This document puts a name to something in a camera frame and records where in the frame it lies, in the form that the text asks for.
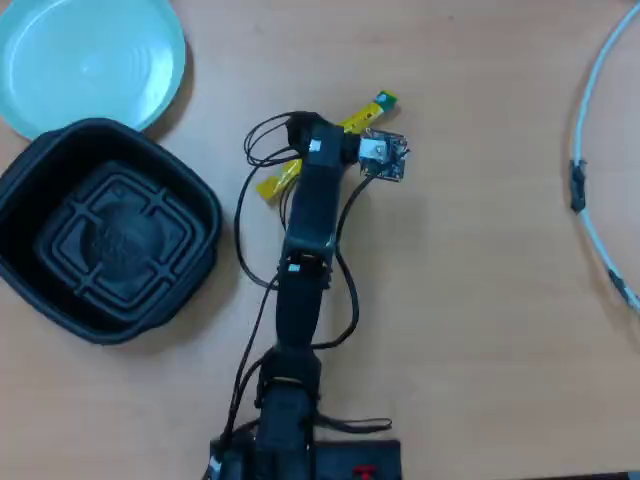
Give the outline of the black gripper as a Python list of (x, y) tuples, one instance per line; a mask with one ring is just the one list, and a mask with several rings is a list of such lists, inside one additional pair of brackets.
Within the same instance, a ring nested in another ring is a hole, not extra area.
[(287, 120), (289, 146), (303, 160), (323, 167), (348, 167), (359, 161), (361, 137), (324, 119), (316, 112), (294, 112)]

